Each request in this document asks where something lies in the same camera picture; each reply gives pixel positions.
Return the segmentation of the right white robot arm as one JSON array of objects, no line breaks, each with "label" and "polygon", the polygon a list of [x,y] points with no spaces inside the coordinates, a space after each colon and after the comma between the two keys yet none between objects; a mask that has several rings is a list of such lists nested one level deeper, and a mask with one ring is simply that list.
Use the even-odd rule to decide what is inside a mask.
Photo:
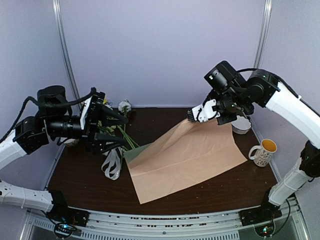
[{"label": "right white robot arm", "polygon": [[320,176],[320,114],[278,75],[261,68],[236,70],[223,60],[204,79],[211,91],[202,103],[187,111],[190,122],[217,120],[224,125],[239,113],[252,115],[254,105],[285,120],[306,138],[295,165],[265,194],[256,210],[259,220],[268,220],[289,196],[306,182]]}]

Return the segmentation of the white rose stem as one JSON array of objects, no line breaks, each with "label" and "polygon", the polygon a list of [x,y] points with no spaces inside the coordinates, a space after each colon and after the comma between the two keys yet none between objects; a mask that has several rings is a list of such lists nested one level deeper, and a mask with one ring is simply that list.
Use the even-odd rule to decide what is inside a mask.
[{"label": "white rose stem", "polygon": [[118,112],[123,115],[124,117],[128,117],[129,113],[132,111],[132,105],[130,102],[126,99],[121,101],[118,104]]}]

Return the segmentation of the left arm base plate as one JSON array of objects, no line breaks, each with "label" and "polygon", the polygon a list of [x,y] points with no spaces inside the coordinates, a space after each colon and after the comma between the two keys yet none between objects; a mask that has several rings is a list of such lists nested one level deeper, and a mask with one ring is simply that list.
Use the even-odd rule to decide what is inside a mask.
[{"label": "left arm base plate", "polygon": [[78,227],[86,227],[90,213],[85,210],[68,208],[62,214],[54,212],[42,212],[53,224],[53,233],[59,239],[67,239],[78,230]]}]

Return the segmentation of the pink wrapping paper sheet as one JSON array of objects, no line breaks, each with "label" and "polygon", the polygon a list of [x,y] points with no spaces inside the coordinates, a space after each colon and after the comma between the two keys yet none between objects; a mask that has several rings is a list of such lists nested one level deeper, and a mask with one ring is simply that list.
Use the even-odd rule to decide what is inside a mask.
[{"label": "pink wrapping paper sheet", "polygon": [[187,189],[247,161],[231,124],[183,120],[153,143],[124,154],[140,204]]}]

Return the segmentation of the pale yellow flower stem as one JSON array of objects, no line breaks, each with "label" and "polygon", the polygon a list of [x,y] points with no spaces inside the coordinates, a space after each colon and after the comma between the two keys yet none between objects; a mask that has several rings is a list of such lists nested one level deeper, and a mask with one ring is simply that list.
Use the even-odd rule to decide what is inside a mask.
[{"label": "pale yellow flower stem", "polygon": [[103,126],[102,122],[98,122],[98,129],[101,133],[109,135],[112,137],[118,137],[125,140],[125,144],[121,147],[125,151],[133,150],[140,147],[139,144],[134,141],[129,134],[127,133],[126,124],[123,125],[112,125],[112,126]]}]

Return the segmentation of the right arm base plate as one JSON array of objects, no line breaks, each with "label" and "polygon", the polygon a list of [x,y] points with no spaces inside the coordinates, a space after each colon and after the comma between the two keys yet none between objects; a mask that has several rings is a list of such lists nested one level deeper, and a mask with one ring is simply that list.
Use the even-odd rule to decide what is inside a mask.
[{"label": "right arm base plate", "polygon": [[282,212],[279,209],[266,209],[261,206],[239,212],[242,226],[253,226],[255,233],[262,238],[270,238],[274,234],[276,230],[274,220],[280,217]]}]

